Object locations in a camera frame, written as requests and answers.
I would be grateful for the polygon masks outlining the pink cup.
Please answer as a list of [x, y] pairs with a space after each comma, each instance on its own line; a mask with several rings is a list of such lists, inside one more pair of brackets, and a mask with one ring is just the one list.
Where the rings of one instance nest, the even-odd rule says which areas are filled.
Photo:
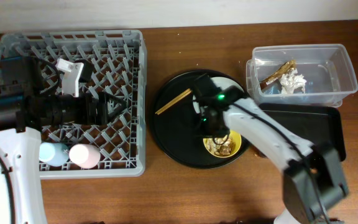
[[90, 144], [76, 144], [69, 151], [70, 160], [84, 169], [98, 165], [101, 154], [96, 146]]

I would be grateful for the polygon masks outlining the blue cup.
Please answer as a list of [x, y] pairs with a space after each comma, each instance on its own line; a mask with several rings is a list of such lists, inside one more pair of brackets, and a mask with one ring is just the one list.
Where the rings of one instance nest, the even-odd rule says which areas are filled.
[[43, 142], [40, 145], [39, 161], [53, 167], [59, 167], [64, 165], [68, 160], [68, 146], [65, 144]]

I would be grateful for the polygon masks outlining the white tissue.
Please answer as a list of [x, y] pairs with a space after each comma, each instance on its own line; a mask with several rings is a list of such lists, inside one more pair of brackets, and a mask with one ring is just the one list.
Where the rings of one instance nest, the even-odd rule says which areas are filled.
[[306, 92], [306, 80], [302, 74], [298, 73], [296, 68], [291, 68], [287, 73], [284, 73], [279, 82], [282, 86], [281, 94], [292, 95], [294, 93]]

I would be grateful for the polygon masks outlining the gold snack wrapper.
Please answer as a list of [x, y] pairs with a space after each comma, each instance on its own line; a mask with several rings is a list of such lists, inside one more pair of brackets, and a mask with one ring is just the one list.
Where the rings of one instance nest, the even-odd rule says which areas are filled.
[[296, 60], [289, 60], [285, 62], [276, 72], [272, 73], [269, 77], [259, 82], [261, 90], [267, 88], [270, 84], [279, 79], [284, 73], [287, 73], [292, 68], [296, 68]]

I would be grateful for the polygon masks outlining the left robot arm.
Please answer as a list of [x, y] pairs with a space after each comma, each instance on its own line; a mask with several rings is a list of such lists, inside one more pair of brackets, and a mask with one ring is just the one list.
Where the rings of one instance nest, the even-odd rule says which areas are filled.
[[[29, 72], [17, 93], [0, 95], [0, 223], [46, 223], [39, 172], [39, 151], [43, 126], [68, 123], [105, 125], [127, 108], [127, 102], [106, 92], [97, 96], [79, 93], [79, 81], [92, 74], [86, 60], [56, 63], [37, 57], [5, 58], [15, 75]], [[48, 90], [33, 81], [44, 64], [63, 75]]]

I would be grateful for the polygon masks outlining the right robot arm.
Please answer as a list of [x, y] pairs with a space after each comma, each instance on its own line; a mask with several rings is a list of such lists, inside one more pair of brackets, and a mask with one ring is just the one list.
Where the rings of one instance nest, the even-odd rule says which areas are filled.
[[285, 209], [275, 223], [330, 223], [328, 210], [349, 194], [341, 160], [330, 144], [315, 145], [263, 112], [234, 85], [222, 89], [207, 74], [192, 92], [199, 104], [202, 135], [223, 138], [235, 131], [280, 170]]

